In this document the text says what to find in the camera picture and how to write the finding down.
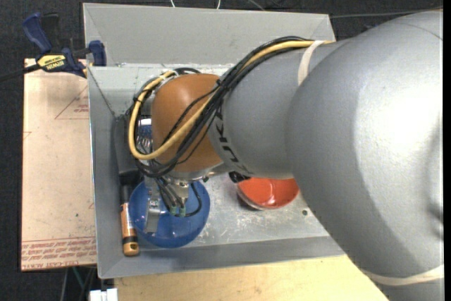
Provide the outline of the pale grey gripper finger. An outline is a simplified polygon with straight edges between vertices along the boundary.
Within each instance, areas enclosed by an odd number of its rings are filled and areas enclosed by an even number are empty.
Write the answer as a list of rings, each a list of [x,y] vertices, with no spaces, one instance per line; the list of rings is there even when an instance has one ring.
[[[160,209],[149,208],[144,218],[145,233],[155,233],[158,231],[159,220],[164,215],[164,212]]]

